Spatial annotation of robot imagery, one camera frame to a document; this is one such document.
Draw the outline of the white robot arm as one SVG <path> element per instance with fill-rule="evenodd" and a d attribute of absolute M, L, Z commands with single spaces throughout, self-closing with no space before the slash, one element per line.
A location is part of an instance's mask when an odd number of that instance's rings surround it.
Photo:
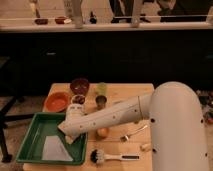
<path fill-rule="evenodd" d="M 150 121 L 153 171 L 209 171 L 201 104 L 180 82 L 166 82 L 151 93 L 73 117 L 64 132 L 73 136 L 142 119 Z"/>

